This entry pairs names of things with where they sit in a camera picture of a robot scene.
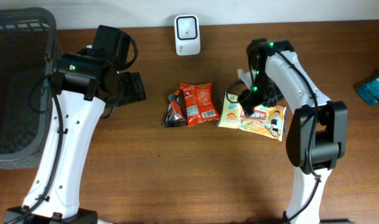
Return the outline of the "yellow wet wipes pack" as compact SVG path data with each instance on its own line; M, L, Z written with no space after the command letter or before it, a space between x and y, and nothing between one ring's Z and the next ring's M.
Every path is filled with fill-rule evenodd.
M237 95L225 93L222 115L218 121L219 128L230 128L260 134L282 141L286 131L286 115L288 109L276 105L265 107L255 106L253 113L247 116L241 106L236 103Z

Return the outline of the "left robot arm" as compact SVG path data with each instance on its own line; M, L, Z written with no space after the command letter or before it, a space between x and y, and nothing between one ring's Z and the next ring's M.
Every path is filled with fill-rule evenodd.
M130 72L138 52L119 28L99 26L90 47L64 54L42 82L52 95L49 131L34 182L6 223L97 224L96 211L80 207L80 183L93 132L115 108L146 99L141 76Z

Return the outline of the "blue Listerine mouthwash bottle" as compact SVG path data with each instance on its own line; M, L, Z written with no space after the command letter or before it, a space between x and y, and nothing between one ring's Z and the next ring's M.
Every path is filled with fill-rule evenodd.
M358 95L368 105L379 103L379 74L368 83L364 83L357 89Z

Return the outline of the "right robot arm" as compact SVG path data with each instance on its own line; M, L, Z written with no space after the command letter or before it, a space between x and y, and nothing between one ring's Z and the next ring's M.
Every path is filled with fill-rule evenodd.
M238 97L244 114L280 100L286 100L292 112L286 153L294 166L294 182L282 222L321 223L325 184L345 154L348 109L316 87L288 40L255 39L246 54L250 73L240 81L248 88Z

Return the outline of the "black snack bag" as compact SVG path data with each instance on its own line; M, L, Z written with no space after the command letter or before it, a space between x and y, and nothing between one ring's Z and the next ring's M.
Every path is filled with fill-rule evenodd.
M175 128L187 124L182 107L179 103L180 91L175 91L168 96L167 114L164 118L166 128Z

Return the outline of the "red Hacks candy bag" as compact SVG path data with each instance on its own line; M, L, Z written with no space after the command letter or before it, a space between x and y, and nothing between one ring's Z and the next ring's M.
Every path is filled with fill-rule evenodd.
M184 95L188 127L220 118L212 103L212 83L180 83L179 87Z

